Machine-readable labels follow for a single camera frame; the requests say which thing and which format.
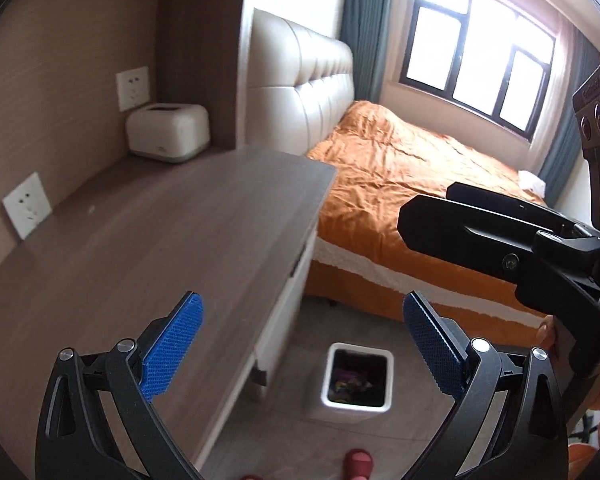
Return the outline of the white wall socket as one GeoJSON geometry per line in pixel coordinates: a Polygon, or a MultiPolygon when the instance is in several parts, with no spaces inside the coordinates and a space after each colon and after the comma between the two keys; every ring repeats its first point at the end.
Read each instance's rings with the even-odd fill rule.
{"type": "Polygon", "coordinates": [[[2,203],[20,240],[25,240],[52,213],[36,171],[8,193],[2,203]]]}
{"type": "Polygon", "coordinates": [[[147,104],[150,101],[148,67],[125,70],[116,75],[120,112],[147,104]]]}

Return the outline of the white wall socket lower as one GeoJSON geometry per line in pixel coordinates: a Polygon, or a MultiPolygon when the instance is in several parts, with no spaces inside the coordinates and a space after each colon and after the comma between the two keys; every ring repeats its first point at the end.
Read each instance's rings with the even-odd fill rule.
{"type": "Polygon", "coordinates": [[[20,240],[25,240],[52,213],[36,171],[8,193],[2,203],[20,240]]]}

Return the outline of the beige padded headboard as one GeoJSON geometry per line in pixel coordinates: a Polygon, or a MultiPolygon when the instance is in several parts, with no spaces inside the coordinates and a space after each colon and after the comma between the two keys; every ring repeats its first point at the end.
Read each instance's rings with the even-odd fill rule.
{"type": "Polygon", "coordinates": [[[354,101],[353,56],[342,41],[255,10],[251,27],[246,142],[306,154],[354,101]]]}

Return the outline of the white wall socket upper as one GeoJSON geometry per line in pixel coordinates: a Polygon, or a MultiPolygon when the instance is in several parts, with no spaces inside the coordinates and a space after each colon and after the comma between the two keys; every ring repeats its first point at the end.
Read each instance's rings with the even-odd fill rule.
{"type": "Polygon", "coordinates": [[[116,75],[120,112],[147,104],[150,101],[148,67],[125,70],[116,75]]]}

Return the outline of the white square trash bin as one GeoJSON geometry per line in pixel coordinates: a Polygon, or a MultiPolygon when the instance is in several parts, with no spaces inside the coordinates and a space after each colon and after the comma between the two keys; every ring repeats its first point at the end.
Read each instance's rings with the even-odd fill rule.
{"type": "Polygon", "coordinates": [[[394,357],[385,349],[334,342],[306,387],[310,419],[357,424],[392,407],[394,357]]]}

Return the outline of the window with dark frame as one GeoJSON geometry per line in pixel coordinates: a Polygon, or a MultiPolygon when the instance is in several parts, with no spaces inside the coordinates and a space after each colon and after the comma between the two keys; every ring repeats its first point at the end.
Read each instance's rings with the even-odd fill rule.
{"type": "Polygon", "coordinates": [[[399,81],[530,141],[555,42],[507,0],[414,0],[399,81]]]}

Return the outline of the teal curtain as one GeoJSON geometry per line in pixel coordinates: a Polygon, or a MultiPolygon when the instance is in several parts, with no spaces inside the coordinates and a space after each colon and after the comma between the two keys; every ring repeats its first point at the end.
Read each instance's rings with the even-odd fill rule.
{"type": "Polygon", "coordinates": [[[344,0],[339,39],[353,55],[354,98],[379,102],[385,75],[391,0],[344,0]]]}

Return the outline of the red slipper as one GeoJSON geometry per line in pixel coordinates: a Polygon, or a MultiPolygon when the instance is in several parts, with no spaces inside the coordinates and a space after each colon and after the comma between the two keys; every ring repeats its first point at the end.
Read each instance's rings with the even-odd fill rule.
{"type": "Polygon", "coordinates": [[[370,480],[373,469],[373,457],[362,448],[354,448],[343,457],[343,480],[370,480]]]}

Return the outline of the white bedside drawer cabinet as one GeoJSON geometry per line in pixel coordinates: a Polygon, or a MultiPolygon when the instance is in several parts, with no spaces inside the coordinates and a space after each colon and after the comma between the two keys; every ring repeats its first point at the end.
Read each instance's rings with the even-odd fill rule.
{"type": "Polygon", "coordinates": [[[274,304],[268,322],[266,322],[249,355],[247,364],[238,375],[237,382],[235,382],[232,390],[230,390],[230,395],[223,404],[219,417],[212,426],[210,436],[193,460],[193,464],[198,469],[204,466],[204,462],[208,458],[216,439],[219,437],[228,416],[230,416],[230,412],[234,408],[238,396],[242,392],[242,388],[247,384],[253,384],[253,387],[249,386],[248,390],[252,390],[256,394],[257,400],[262,400],[268,392],[268,383],[273,380],[299,311],[316,238],[317,227],[314,226],[302,247],[302,252],[300,252],[294,270],[289,274],[285,286],[274,304]]]}

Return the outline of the white lace bed sheet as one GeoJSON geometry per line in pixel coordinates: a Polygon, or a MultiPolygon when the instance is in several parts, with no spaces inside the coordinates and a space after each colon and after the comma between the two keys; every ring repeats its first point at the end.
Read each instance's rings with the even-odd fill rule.
{"type": "Polygon", "coordinates": [[[492,318],[500,318],[507,322],[516,322],[532,328],[537,328],[541,323],[539,315],[517,310],[496,301],[452,292],[452,290],[380,266],[373,263],[369,258],[357,255],[354,252],[348,252],[334,244],[325,242],[319,237],[315,241],[313,255],[314,259],[320,263],[336,266],[340,270],[356,274],[367,281],[390,288],[403,295],[412,290],[417,290],[422,292],[430,302],[436,304],[471,310],[476,313],[490,315],[492,318]]]}

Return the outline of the white tissue box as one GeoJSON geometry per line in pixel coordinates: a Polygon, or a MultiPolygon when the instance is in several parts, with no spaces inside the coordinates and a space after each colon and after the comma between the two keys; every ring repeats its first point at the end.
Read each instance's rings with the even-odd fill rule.
{"type": "Polygon", "coordinates": [[[198,104],[149,104],[129,114],[125,133],[133,154],[172,164],[194,158],[211,143],[209,114],[198,104]]]}

